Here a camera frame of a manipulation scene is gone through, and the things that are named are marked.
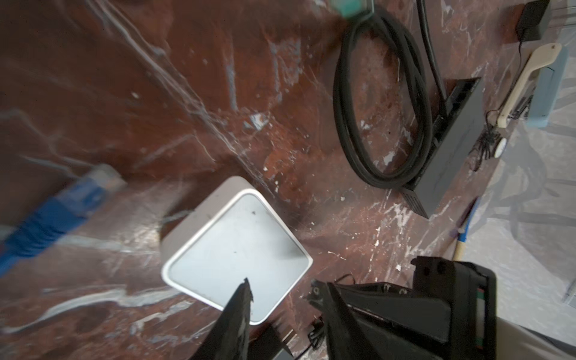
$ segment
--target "marble table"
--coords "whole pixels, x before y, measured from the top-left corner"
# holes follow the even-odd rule
[[[421,44],[412,2],[377,4]],[[449,90],[482,76],[486,108],[498,106],[519,63],[521,8],[428,1]],[[232,175],[264,194],[314,258],[271,316],[296,329],[298,353],[317,314],[302,298],[311,279],[350,272],[409,285],[410,260],[446,252],[495,168],[487,161],[475,173],[470,157],[430,220],[397,191],[360,181],[332,114],[346,23],[325,0],[4,1],[0,18],[1,235],[94,164],[128,182],[78,231],[0,279],[2,358],[189,357],[219,311],[164,284],[158,244]],[[369,35],[352,63],[362,134],[377,165],[392,169],[416,129],[403,74]]]

